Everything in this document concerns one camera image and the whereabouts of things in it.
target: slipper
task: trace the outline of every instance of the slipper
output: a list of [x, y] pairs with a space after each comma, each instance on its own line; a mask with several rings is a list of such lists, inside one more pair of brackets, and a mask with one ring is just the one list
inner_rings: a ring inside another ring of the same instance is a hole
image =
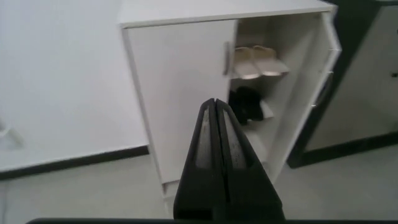
[[253, 48], [254, 64], [260, 74], [265, 76], [277, 76], [289, 71], [280, 60], [276, 57], [276, 51], [260, 45]]
[[235, 49], [234, 73], [237, 78], [244, 80], [260, 77], [259, 70], [254, 65], [253, 51], [249, 47]]

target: white cabinet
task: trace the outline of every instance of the white cabinet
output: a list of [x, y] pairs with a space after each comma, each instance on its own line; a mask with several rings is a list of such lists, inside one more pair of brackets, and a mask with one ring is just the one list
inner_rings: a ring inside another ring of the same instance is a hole
[[128, 30], [151, 153], [163, 183], [178, 180], [200, 105], [228, 99], [234, 20]]
[[[340, 51], [334, 7], [316, 0], [233, 6], [218, 0], [210, 10], [207, 1], [173, 0], [176, 11], [151, 2], [124, 2], [120, 23], [166, 196], [177, 189], [200, 105], [209, 98], [228, 101], [229, 90], [239, 86], [256, 89], [273, 112], [244, 132], [274, 182]], [[275, 49], [289, 73], [236, 78], [234, 48], [254, 44]]]

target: cabinet handle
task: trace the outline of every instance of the cabinet handle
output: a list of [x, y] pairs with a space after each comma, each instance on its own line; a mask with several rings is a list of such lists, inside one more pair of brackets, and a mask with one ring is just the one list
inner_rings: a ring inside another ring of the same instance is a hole
[[318, 99], [312, 105], [313, 108], [316, 108], [317, 106], [321, 105], [322, 102], [325, 100], [327, 94], [331, 90], [331, 84], [333, 83], [333, 72], [329, 72], [327, 79], [328, 80], [326, 80], [326, 83], [325, 83], [325, 85], [323, 87], [322, 92], [319, 94]]
[[228, 72], [229, 72], [229, 66], [230, 66], [229, 64], [230, 64], [230, 58], [231, 58], [231, 54], [229, 52], [229, 49], [230, 49], [229, 42], [227, 41], [227, 42], [224, 43], [225, 62], [224, 62], [223, 75], [228, 75]]

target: wall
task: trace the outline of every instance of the wall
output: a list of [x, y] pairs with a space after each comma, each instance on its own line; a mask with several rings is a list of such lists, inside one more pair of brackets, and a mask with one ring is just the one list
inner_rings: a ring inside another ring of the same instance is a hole
[[0, 0], [0, 171], [147, 144], [119, 1]]

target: floor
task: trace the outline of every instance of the floor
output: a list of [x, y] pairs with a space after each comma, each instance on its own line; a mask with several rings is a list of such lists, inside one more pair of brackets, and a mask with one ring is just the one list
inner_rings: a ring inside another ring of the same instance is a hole
[[[299, 169], [275, 185], [288, 219], [398, 220], [398, 147]], [[0, 182], [0, 224], [39, 217], [168, 218], [150, 156]]]

